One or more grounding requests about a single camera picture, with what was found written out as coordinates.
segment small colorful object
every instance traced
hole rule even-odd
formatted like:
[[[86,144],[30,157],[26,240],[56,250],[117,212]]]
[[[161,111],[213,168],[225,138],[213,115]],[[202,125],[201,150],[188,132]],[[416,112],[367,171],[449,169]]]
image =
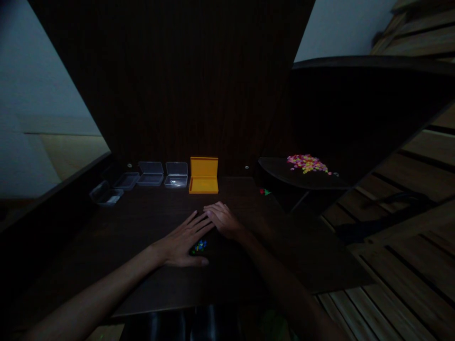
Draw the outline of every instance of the small colorful object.
[[[194,250],[192,251],[192,254],[194,254],[194,251],[204,251],[204,249],[207,247],[207,241],[203,241],[202,239],[196,244],[194,247]]]

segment colorful beads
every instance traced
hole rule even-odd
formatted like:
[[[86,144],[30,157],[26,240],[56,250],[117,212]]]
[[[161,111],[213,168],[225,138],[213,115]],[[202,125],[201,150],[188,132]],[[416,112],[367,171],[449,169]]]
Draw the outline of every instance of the colorful beads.
[[[318,158],[312,157],[310,154],[288,156],[288,162],[293,164],[293,167],[291,168],[292,171],[297,168],[302,168],[303,174],[306,174],[309,171],[323,171],[328,175],[332,175],[332,172],[328,171],[325,164]]]

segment left hand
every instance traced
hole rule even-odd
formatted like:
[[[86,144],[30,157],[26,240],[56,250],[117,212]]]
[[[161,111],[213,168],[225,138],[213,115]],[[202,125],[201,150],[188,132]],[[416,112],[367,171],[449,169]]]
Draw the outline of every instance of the left hand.
[[[215,226],[209,219],[205,219],[206,213],[194,219],[197,213],[198,211],[194,211],[174,231],[152,244],[152,247],[164,257],[164,265],[201,267],[209,264],[205,257],[193,257],[188,254],[188,250]]]

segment orange box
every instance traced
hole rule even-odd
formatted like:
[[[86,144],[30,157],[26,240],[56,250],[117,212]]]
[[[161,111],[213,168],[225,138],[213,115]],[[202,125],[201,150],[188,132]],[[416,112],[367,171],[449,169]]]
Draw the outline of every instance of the orange box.
[[[218,158],[191,157],[190,194],[218,194]]]

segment wooden table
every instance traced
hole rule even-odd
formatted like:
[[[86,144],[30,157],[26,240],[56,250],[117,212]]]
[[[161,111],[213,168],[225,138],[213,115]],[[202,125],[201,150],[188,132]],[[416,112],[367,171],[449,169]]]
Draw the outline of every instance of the wooden table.
[[[15,302],[12,324],[27,328],[60,304],[164,237],[190,213],[218,200],[277,255],[312,293],[373,281],[342,243],[311,214],[285,215],[252,178],[220,178],[218,195],[136,186],[112,208],[99,208],[76,238]],[[163,267],[147,276],[113,316],[262,300],[264,282],[246,253],[216,229],[204,239],[206,268]]]

